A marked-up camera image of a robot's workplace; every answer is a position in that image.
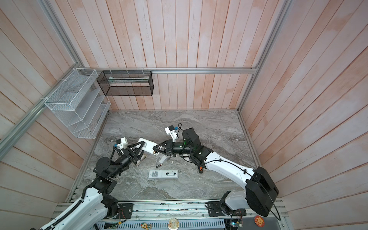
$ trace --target marble tabletop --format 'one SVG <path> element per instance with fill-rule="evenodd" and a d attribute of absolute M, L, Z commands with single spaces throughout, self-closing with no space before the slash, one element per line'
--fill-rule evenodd
<path fill-rule="evenodd" d="M 88 164 L 79 187 L 84 187 L 95 178 L 93 168 L 99 158 L 110 157 L 116 139 L 126 137 L 129 144 L 140 137 L 161 143 L 169 138 L 165 128 L 182 123 L 182 128 L 193 127 L 201 143 L 218 154 L 246 167 L 255 167 L 254 159 L 245 140 L 235 110 L 168 110 L 168 111 L 124 111 L 111 112 L 98 140 L 96 149 Z M 118 200 L 159 200 L 159 199 L 219 199 L 228 191 L 242 188 L 227 177 L 198 168 L 180 157 L 165 160 L 158 170 L 179 170 L 178 179 L 148 179 L 149 170 L 156 170 L 158 160 L 163 156 L 146 153 L 147 157 L 139 166 L 130 165 L 127 171 L 115 178 L 112 196 Z"/>

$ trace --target black motor housing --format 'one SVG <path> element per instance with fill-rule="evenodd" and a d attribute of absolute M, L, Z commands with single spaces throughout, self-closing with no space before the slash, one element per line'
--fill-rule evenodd
<path fill-rule="evenodd" d="M 264 168 L 258 167 L 253 171 L 253 177 L 246 181 L 246 199 L 249 207 L 256 213 L 261 216 L 268 216 L 273 206 L 273 202 L 275 202 L 276 197 L 279 194 L 279 190 Z"/>

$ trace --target orange tag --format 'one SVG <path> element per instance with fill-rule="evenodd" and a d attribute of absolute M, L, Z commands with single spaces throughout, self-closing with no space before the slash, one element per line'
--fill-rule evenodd
<path fill-rule="evenodd" d="M 254 222 L 258 227 L 263 227 L 265 225 L 265 220 L 260 216 L 255 216 Z"/>

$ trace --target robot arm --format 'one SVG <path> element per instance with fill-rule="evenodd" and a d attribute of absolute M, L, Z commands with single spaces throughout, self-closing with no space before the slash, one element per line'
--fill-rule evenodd
<path fill-rule="evenodd" d="M 160 152 L 169 157 L 179 155 L 182 158 L 188 158 L 198 166 L 200 173 L 203 172 L 202 168 L 208 168 L 226 176 L 244 188 L 245 191 L 242 192 L 225 194 L 226 196 L 223 199 L 227 208 L 223 209 L 223 213 L 228 215 L 230 209 L 236 210 L 239 207 L 245 207 L 246 199 L 250 208 L 255 212 L 262 216 L 268 216 L 279 191 L 264 168 L 247 168 L 220 156 L 212 149 L 201 144 L 199 136 L 193 128 L 184 130 L 182 136 L 183 142 L 169 139 L 156 144 L 143 138 L 140 141 L 150 142 L 149 145 L 147 144 L 143 148 L 144 151 L 155 155 Z"/>
<path fill-rule="evenodd" d="M 125 138 L 118 140 L 111 157 L 102 157 L 97 161 L 93 169 L 96 178 L 83 189 L 81 197 L 41 229 L 85 230 L 91 228 L 105 216 L 107 218 L 116 217 L 119 213 L 119 206 L 117 199 L 110 195 L 117 184 L 113 179 L 127 170 L 131 163 L 137 164 L 140 161 L 144 145 L 143 141 L 127 145 Z M 120 157 L 113 161 L 115 151 Z"/>

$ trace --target mesh shelf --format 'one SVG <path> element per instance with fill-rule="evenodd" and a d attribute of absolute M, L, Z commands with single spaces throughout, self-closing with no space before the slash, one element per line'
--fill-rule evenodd
<path fill-rule="evenodd" d="M 96 70 L 76 69 L 45 102 L 77 138 L 95 138 L 111 105 L 100 88 L 89 90 L 96 78 Z"/>
<path fill-rule="evenodd" d="M 97 78 L 93 69 L 75 69 L 46 100 L 50 110 L 74 111 Z"/>

